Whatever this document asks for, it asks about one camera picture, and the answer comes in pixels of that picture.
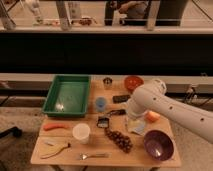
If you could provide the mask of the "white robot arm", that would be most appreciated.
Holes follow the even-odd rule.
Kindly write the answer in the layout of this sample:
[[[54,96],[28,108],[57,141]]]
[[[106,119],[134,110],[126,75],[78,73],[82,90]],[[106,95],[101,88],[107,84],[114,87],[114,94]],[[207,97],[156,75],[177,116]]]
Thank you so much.
[[[166,84],[160,79],[140,85],[127,101],[127,116],[135,120],[154,111],[213,144],[213,112],[173,100],[165,95],[166,90]]]

